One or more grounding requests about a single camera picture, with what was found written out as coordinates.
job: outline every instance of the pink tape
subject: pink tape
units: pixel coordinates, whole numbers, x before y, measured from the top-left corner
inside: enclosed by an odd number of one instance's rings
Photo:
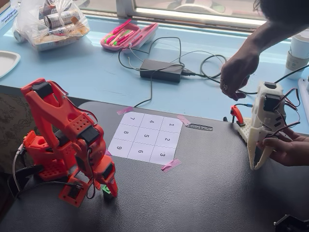
[[[173,161],[169,162],[167,165],[163,166],[161,170],[167,173],[169,170],[177,167],[181,163],[182,162],[179,159],[174,159]]]
[[[117,111],[117,114],[118,114],[118,115],[124,115],[125,113],[130,112],[130,111],[133,111],[133,107],[132,107],[132,106]]]
[[[111,153],[108,150],[105,151],[105,154],[108,155],[108,156],[112,156]]]
[[[177,118],[181,121],[181,122],[183,122],[183,124],[184,125],[189,125],[189,124],[191,124],[191,122],[189,122],[189,120],[188,119],[186,119],[184,116],[182,116],[182,115],[177,115]]]

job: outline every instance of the blue table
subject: blue table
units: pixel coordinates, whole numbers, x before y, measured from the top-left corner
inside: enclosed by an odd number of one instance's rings
[[[127,70],[118,62],[118,53],[103,50],[100,40],[109,31],[119,25],[115,18],[89,17],[91,31],[79,42],[66,47],[37,52],[28,43],[18,44],[12,36],[9,23],[0,30],[0,50],[19,53],[21,60],[9,74],[0,79],[0,85],[9,87],[22,87],[29,82],[44,77],[59,83],[70,96],[103,101],[121,105],[133,106],[150,95],[149,80],[141,79],[139,73]],[[147,23],[137,22],[144,27]],[[182,41],[183,54],[194,50],[204,50],[214,54],[231,57],[246,39],[245,33],[231,33],[210,29],[199,29],[185,26],[161,24],[157,30],[156,38],[177,36]],[[281,42],[262,53],[257,71],[251,76],[248,85],[243,89],[255,92],[260,81],[274,82],[284,74],[286,54],[289,42]],[[141,62],[129,54],[134,67]],[[149,58],[160,61],[172,61],[179,56],[179,44],[175,39],[162,39],[158,41]],[[182,58],[186,68],[198,72],[200,62],[206,58],[205,53],[192,53]],[[128,65],[127,57],[122,56]],[[209,75],[219,71],[220,63],[216,60],[204,65]],[[280,84],[287,92],[297,87],[297,81],[283,80]],[[235,102],[221,93],[218,84],[200,77],[183,78],[179,84],[154,81],[154,95],[151,102],[141,105],[142,108],[171,112],[176,114],[204,117],[222,120],[229,115],[230,106]],[[255,95],[248,96],[239,102],[253,103]],[[291,95],[290,100],[297,102]],[[309,124],[305,111],[299,108],[301,124],[294,130],[309,134]],[[251,116],[250,108],[240,109],[244,117]],[[287,107],[287,123],[298,120],[298,115]]]

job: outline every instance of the window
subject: window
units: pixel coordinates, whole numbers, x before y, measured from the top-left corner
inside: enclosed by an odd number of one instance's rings
[[[117,12],[116,0],[73,0],[83,10]]]
[[[117,13],[120,17],[147,17],[180,23],[257,28],[263,15],[254,0],[73,0],[81,9]]]
[[[135,0],[136,7],[186,13],[263,19],[253,10],[254,0]]]

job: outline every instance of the white plate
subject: white plate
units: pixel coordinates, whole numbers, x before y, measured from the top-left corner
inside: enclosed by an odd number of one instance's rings
[[[0,78],[12,70],[20,60],[20,55],[14,52],[0,51]]]

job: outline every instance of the plastic bag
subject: plastic bag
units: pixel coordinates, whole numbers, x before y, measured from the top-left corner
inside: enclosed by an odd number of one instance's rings
[[[12,7],[18,8],[17,2],[12,0]],[[43,51],[79,40],[90,27],[72,0],[22,0],[12,31],[18,42]]]

